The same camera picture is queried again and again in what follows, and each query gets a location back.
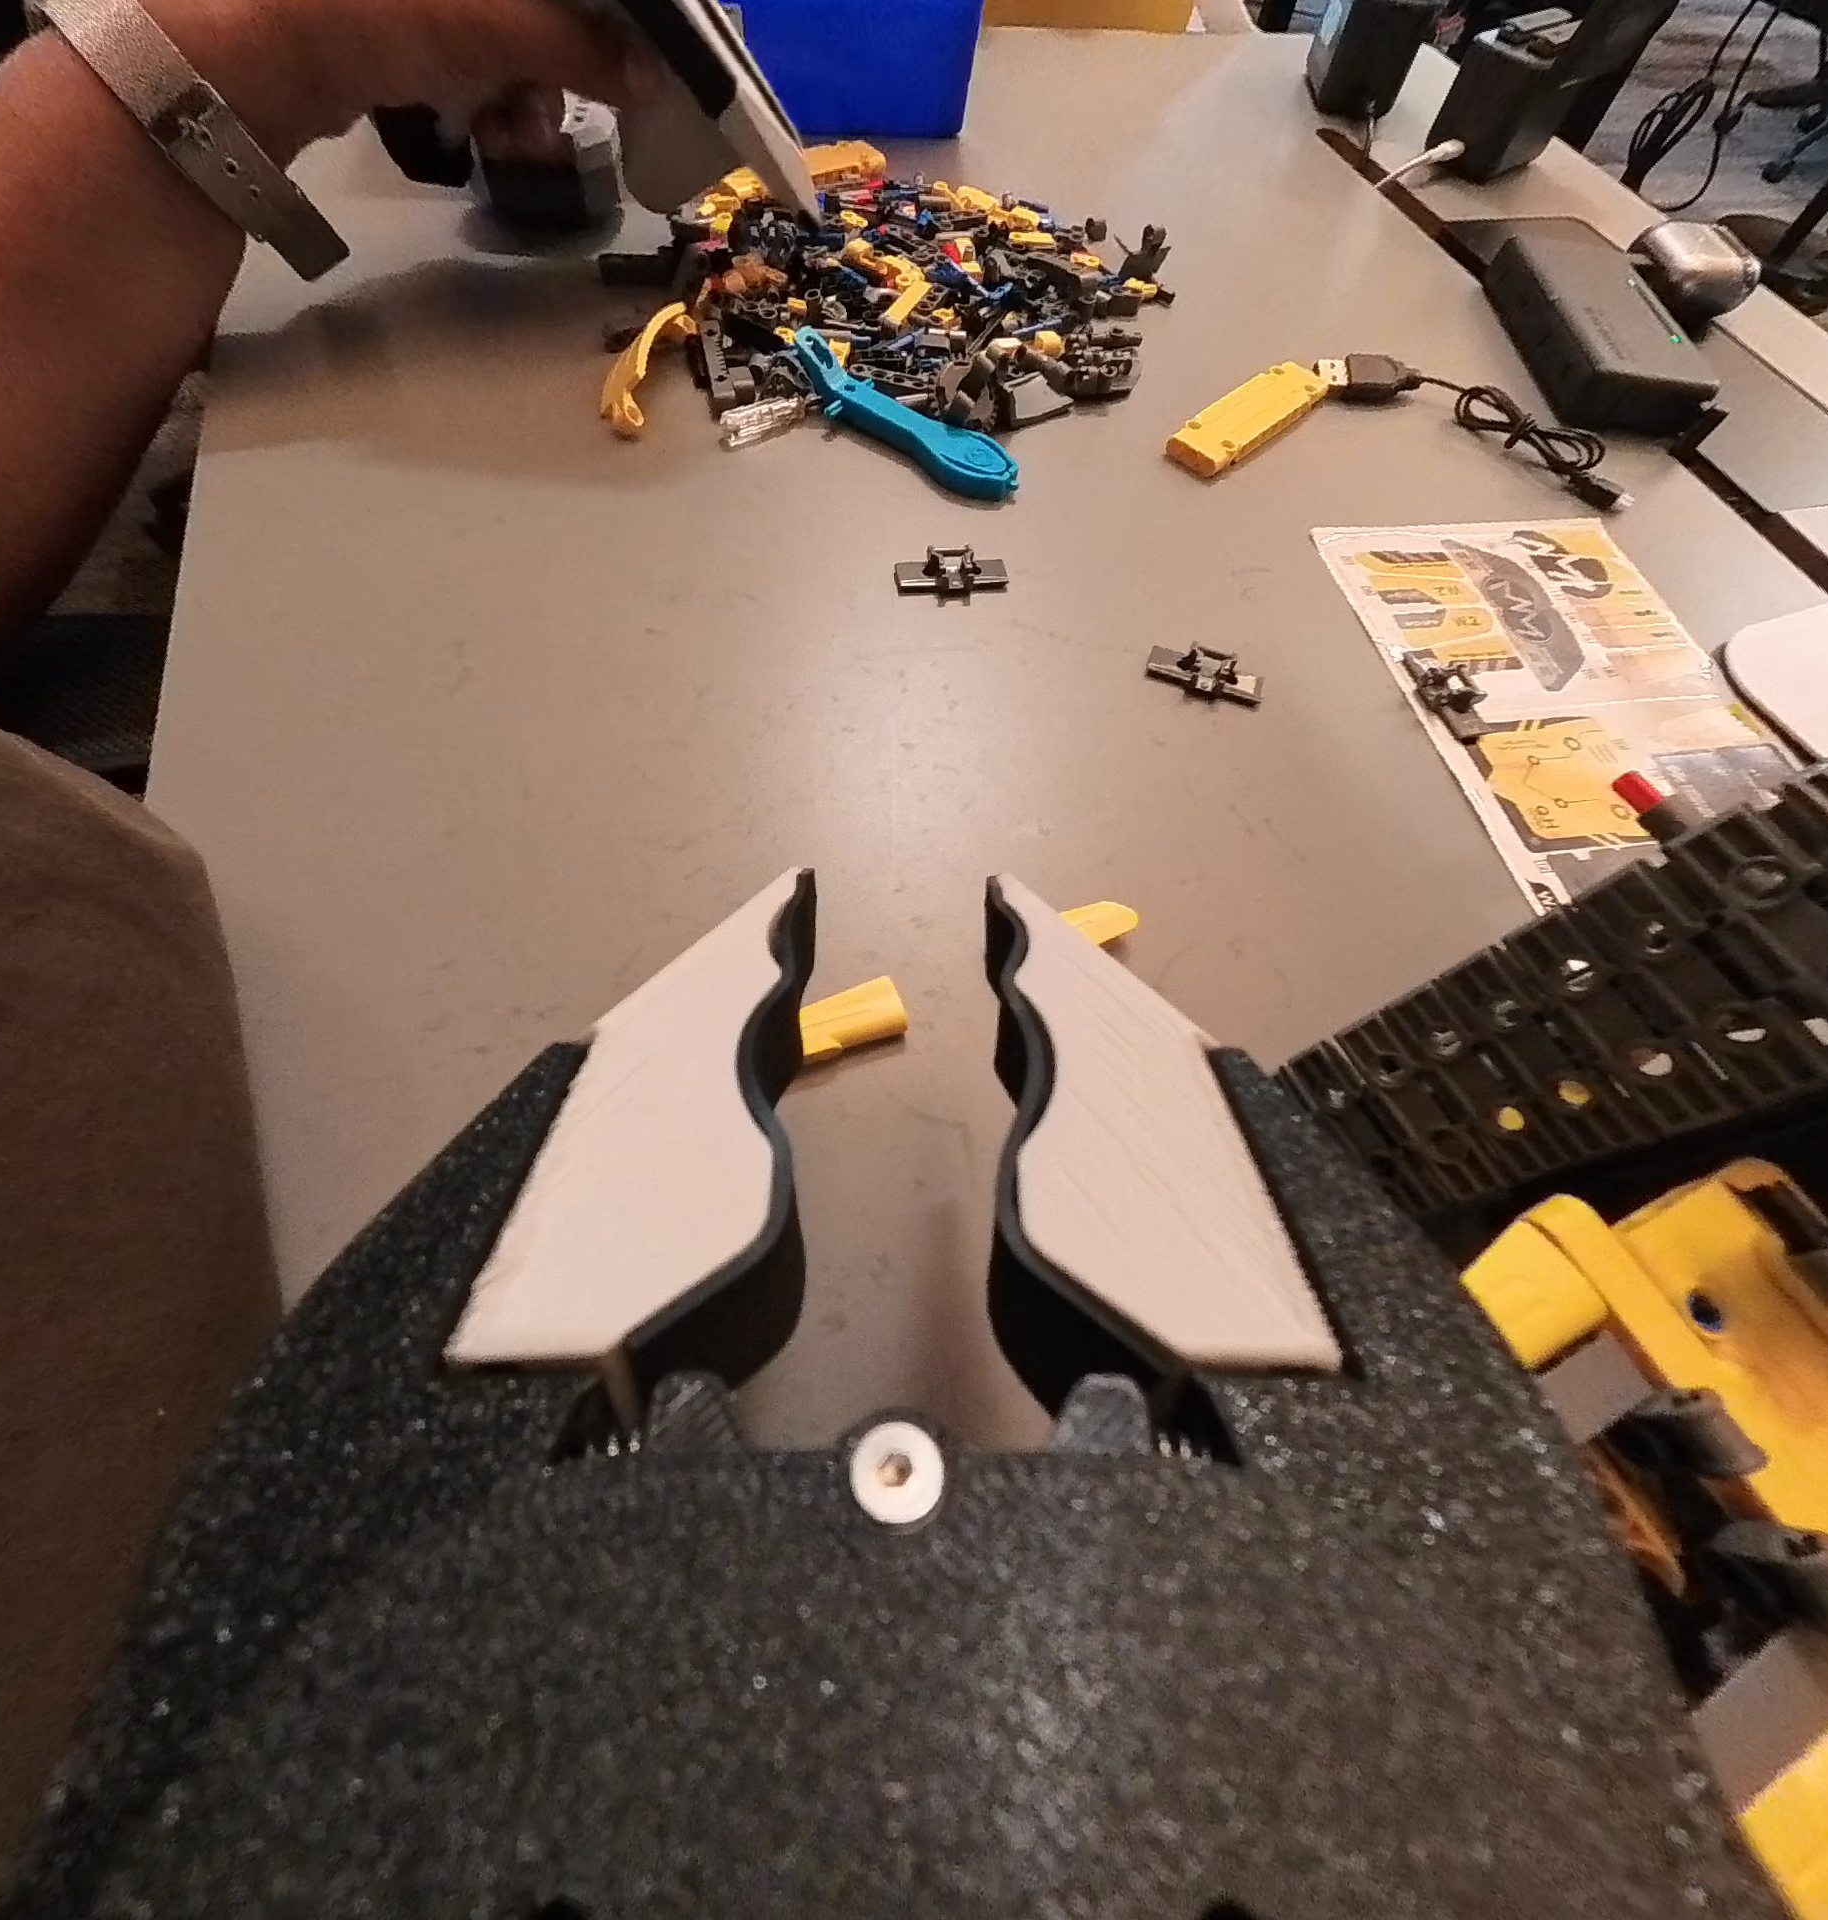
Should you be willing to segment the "black charger block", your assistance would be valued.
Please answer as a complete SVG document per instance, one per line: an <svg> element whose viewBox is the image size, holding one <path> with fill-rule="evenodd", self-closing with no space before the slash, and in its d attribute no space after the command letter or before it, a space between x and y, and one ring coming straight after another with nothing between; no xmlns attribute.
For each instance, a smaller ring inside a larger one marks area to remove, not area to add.
<svg viewBox="0 0 1828 1920"><path fill-rule="evenodd" d="M1442 2L1329 2L1305 62L1312 107L1337 120L1381 118L1442 11Z"/></svg>
<svg viewBox="0 0 1828 1920"><path fill-rule="evenodd" d="M1460 140L1467 176L1497 176L1540 153L1565 98L1560 62L1579 22L1570 13L1527 13L1480 31L1460 62L1430 143Z"/></svg>

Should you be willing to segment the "yellow long building beam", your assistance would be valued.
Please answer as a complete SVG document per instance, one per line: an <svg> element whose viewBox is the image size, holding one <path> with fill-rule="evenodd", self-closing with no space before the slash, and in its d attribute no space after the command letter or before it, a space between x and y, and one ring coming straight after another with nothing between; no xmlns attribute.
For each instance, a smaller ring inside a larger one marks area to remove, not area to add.
<svg viewBox="0 0 1828 1920"><path fill-rule="evenodd" d="M1197 478L1221 475L1305 419L1329 392L1331 382L1315 368L1267 367L1179 427L1165 440L1165 461Z"/></svg>

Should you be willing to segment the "pile of small building pieces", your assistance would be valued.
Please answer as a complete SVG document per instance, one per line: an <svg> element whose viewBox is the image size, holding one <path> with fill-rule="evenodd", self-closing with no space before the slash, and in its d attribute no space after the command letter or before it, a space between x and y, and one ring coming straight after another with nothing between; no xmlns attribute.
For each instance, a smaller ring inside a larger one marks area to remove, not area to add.
<svg viewBox="0 0 1828 1920"><path fill-rule="evenodd" d="M810 415L822 409L790 350L799 326L887 395L985 435L1133 392L1138 317L1174 299L1161 278L1165 227L1141 227L1111 262L1102 219L1060 221L1036 198L970 184L893 180L862 138L806 155L818 224L734 172L670 213L658 250L598 262L607 285L686 301L694 335L658 348L682 350L716 419L785 393L810 399Z"/></svg>

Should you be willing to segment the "person's left forearm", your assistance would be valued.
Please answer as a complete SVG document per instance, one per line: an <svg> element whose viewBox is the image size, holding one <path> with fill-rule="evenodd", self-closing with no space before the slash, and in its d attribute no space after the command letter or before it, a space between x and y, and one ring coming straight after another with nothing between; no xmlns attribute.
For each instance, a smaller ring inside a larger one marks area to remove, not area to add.
<svg viewBox="0 0 1828 1920"><path fill-rule="evenodd" d="M84 564L245 248L66 41L0 62L0 643Z"/></svg>

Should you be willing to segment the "yellow black sticker sheet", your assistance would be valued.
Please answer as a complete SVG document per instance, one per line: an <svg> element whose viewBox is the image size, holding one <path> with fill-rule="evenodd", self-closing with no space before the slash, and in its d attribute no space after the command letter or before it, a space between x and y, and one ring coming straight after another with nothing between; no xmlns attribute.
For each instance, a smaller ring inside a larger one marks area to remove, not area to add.
<svg viewBox="0 0 1828 1920"><path fill-rule="evenodd" d="M1312 542L1536 915L1647 857L1609 787L1621 770L1699 819L1765 803L1794 775L1599 518L1331 524ZM1405 652L1482 687L1480 739L1454 742L1420 707Z"/></svg>

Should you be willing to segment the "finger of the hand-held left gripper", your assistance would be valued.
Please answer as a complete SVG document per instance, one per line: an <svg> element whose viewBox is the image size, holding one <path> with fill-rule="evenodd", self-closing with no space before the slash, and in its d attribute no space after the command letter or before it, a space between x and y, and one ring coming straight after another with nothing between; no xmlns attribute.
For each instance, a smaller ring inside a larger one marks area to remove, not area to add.
<svg viewBox="0 0 1828 1920"><path fill-rule="evenodd" d="M620 168L647 209L668 212L734 172L771 187L761 120L745 105L767 107L769 87L757 69L733 67L734 105L709 114L668 67L628 67L620 83Z"/></svg>
<svg viewBox="0 0 1828 1920"><path fill-rule="evenodd" d="M802 138L716 2L616 2L660 60L642 105L616 110L620 172L639 205L670 213L734 168L767 197L818 224L822 209Z"/></svg>

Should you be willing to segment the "black power adapter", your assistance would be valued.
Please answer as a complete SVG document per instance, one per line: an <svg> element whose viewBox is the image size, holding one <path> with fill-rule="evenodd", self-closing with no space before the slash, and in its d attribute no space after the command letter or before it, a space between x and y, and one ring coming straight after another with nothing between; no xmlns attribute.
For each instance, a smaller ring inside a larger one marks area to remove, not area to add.
<svg viewBox="0 0 1828 1920"><path fill-rule="evenodd" d="M1482 294L1568 427L1677 435L1719 393L1701 350L1608 244L1518 227L1484 265Z"/></svg>

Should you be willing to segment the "blue brick separator tool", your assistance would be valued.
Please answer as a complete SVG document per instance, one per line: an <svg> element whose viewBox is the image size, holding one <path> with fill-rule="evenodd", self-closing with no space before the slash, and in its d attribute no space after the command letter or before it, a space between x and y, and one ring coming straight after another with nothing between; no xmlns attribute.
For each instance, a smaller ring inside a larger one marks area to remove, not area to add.
<svg viewBox="0 0 1828 1920"><path fill-rule="evenodd" d="M794 328L790 350L836 427L908 457L946 492L981 500L1017 492L1017 462L989 435L925 418L881 392L876 382L844 370L832 342L812 326Z"/></svg>

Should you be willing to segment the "blue plastic bin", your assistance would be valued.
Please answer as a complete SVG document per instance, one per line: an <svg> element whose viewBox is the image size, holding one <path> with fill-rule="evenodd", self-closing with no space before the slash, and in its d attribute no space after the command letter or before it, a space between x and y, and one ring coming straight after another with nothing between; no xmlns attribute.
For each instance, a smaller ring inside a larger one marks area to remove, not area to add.
<svg viewBox="0 0 1828 1920"><path fill-rule="evenodd" d="M742 2L744 37L803 135L955 136L981 2Z"/></svg>

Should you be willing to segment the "white pad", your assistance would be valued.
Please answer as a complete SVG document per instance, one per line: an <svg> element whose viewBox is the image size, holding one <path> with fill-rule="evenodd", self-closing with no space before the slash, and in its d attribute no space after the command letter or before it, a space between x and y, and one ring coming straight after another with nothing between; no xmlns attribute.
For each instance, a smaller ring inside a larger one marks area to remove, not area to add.
<svg viewBox="0 0 1828 1920"><path fill-rule="evenodd" d="M1744 625L1719 662L1741 705L1795 757L1828 758L1828 601Z"/></svg>

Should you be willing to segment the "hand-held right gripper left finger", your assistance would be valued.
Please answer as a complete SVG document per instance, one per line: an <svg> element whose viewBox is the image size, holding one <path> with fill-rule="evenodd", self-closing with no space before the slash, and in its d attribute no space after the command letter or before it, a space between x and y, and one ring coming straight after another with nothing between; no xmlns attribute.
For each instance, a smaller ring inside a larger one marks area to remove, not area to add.
<svg viewBox="0 0 1828 1920"><path fill-rule="evenodd" d="M744 1387L806 1297L778 1104L803 1062L816 882L788 867L607 1008L446 1338L463 1373L568 1372L639 1420Z"/></svg>

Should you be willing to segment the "grey toy motor block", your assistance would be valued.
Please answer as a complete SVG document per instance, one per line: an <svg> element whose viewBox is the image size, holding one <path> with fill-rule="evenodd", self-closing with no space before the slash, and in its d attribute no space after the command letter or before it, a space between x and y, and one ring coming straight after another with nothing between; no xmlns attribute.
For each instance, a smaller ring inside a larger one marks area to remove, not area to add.
<svg viewBox="0 0 1828 1920"><path fill-rule="evenodd" d="M474 190L504 228L571 235L620 213L620 145L611 105L525 89L470 127Z"/></svg>

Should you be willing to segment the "black toy track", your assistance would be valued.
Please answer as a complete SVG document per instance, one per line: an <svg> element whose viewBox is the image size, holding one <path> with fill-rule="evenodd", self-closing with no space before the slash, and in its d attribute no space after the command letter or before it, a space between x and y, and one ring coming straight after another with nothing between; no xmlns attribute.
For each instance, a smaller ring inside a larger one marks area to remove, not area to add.
<svg viewBox="0 0 1828 1920"><path fill-rule="evenodd" d="M1828 1209L1828 760L1313 1044L1281 1081L1445 1240L1747 1157Z"/></svg>

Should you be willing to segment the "yellow curved building piece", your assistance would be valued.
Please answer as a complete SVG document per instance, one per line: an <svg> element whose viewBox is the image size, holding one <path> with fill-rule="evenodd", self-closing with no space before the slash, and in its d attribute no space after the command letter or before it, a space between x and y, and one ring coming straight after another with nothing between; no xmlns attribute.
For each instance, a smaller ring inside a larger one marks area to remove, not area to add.
<svg viewBox="0 0 1828 1920"><path fill-rule="evenodd" d="M612 348L598 395L599 419L612 435L639 438L644 432L639 390L652 370L653 350L668 342L686 342L694 331L696 323L686 301L670 299Z"/></svg>

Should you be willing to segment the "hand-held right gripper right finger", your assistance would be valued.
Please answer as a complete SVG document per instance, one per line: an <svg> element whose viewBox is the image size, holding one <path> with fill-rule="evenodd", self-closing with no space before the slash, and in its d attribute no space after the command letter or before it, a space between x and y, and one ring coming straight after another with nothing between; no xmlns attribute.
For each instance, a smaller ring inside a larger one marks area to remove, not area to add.
<svg viewBox="0 0 1828 1920"><path fill-rule="evenodd" d="M1234 1097L1234 1057L1017 877L985 887L995 1074L988 1316L1047 1412L1088 1377L1160 1410L1332 1377L1343 1343Z"/></svg>

